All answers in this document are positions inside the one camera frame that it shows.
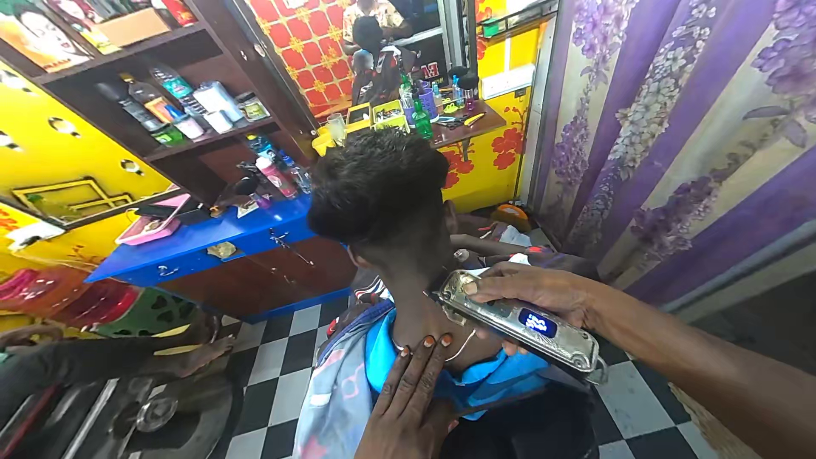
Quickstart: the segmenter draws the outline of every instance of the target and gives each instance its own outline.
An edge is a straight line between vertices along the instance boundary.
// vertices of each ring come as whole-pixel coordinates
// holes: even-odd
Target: clipper digital display
[[[558,331],[558,326],[555,322],[541,317],[527,308],[522,309],[518,314],[518,321],[530,330],[535,330],[547,338],[554,338]]]

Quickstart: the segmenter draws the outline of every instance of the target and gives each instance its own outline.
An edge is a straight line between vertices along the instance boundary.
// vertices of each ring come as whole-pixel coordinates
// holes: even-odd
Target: pink tray
[[[179,213],[179,209],[181,209],[188,199],[190,199],[189,194],[181,194],[174,198],[159,201],[156,203],[157,206],[175,207],[175,209],[173,210],[173,213],[168,216],[161,225],[158,226],[158,228],[143,232],[144,227],[147,226],[152,219],[148,216],[140,216],[139,219],[131,223],[131,225],[125,229],[124,233],[120,234],[119,237],[116,238],[116,243],[135,246],[173,234],[173,232],[179,228],[179,225],[181,225],[181,222],[175,218],[175,214]]]

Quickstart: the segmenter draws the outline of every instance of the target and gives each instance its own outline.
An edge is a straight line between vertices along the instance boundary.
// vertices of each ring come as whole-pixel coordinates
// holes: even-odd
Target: person's hand
[[[595,282],[561,270],[546,270],[503,261],[485,271],[481,279],[463,286],[474,301],[517,298],[558,314],[576,327],[593,328],[592,298]]]
[[[433,400],[439,372],[445,363],[445,334],[436,345],[426,336],[410,356],[402,349],[383,384],[374,410],[357,446],[355,459],[429,459],[439,453],[442,440],[458,424],[450,402]]]

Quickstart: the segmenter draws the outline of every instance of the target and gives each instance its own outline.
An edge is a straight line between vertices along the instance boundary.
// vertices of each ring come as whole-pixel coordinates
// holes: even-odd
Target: yellow basket
[[[376,107],[374,107],[374,109],[371,110],[373,112],[373,115],[374,115],[374,116],[371,117],[371,119],[376,120],[377,119],[377,114],[379,112],[395,110],[395,109],[400,111],[399,115],[392,116],[391,118],[385,119],[385,120],[380,121],[378,123],[375,122],[374,123],[374,129],[383,129],[384,127],[399,127],[403,131],[405,131],[406,133],[410,132],[410,127],[408,125],[408,118],[406,118],[405,110],[402,109],[402,104],[400,103],[399,100],[392,100],[390,102],[386,102],[384,104],[377,105]]]

